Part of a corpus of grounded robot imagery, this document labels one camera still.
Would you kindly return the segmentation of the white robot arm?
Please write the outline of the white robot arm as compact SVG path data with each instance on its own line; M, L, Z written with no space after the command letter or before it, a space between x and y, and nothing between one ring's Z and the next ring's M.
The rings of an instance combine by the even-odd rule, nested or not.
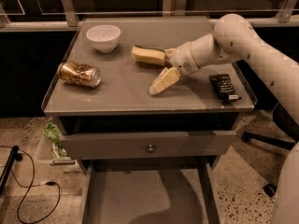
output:
M177 47L149 88L164 91L200 68L243 60L272 92L288 114L299 123L299 63L274 49L256 34L249 22L236 14L221 17L211 34ZM271 224L299 224L299 143L287 155L278 179Z

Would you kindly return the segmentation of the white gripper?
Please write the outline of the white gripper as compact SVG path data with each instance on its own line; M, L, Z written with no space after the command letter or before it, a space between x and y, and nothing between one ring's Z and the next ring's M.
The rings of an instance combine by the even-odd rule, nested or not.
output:
M166 49L165 59L173 67L165 68L149 87L151 95L157 95L179 81L180 73L184 76L199 71L191 53L191 42L187 42L179 47Z

